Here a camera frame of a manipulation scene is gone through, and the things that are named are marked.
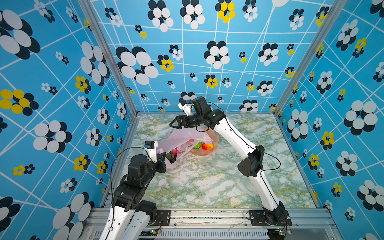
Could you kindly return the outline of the dark purple grape bunch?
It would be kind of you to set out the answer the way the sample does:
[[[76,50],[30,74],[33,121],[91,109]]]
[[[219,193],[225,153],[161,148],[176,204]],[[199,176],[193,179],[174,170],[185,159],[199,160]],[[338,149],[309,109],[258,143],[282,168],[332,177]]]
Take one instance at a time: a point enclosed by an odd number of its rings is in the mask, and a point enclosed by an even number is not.
[[[166,154],[166,158],[168,159],[168,161],[169,161],[171,164],[173,164],[173,163],[176,161],[176,159],[177,159],[177,155],[175,155],[175,154],[169,152],[169,153]]]

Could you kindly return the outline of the pink printed plastic bag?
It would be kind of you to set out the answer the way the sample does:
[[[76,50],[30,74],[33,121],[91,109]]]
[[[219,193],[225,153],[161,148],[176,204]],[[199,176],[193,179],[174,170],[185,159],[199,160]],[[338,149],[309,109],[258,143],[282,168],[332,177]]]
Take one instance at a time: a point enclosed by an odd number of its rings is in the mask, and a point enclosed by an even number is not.
[[[171,164],[166,158],[167,171],[176,168],[181,159],[199,142],[211,144],[213,140],[207,132],[199,132],[196,129],[174,129],[165,139],[161,140],[157,147],[157,153],[171,152],[177,155],[176,161]]]

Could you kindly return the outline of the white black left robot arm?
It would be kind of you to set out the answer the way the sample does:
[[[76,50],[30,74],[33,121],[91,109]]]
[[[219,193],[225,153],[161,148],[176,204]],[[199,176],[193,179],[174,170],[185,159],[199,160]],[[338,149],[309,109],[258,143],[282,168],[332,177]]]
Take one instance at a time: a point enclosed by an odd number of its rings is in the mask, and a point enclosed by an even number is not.
[[[161,218],[156,217],[157,205],[142,199],[155,174],[166,172],[166,153],[156,154],[156,160],[154,163],[146,155],[131,158],[128,173],[113,194],[101,240],[137,240],[161,233],[160,228],[145,230]]]

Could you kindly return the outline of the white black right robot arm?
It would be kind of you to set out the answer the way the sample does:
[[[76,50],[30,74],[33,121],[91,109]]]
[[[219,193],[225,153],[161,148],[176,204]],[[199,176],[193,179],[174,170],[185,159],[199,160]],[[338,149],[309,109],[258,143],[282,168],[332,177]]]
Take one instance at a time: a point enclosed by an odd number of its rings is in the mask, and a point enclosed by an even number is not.
[[[176,116],[170,123],[174,129],[192,129],[205,125],[208,129],[224,137],[239,153],[242,161],[238,164],[240,173],[250,179],[256,187],[264,211],[264,220],[272,226],[283,223],[286,227],[292,226],[292,221],[283,202],[281,202],[270,186],[263,167],[265,148],[257,146],[244,137],[228,120],[221,108],[212,109],[204,97],[193,100],[179,99],[178,104],[185,114]]]

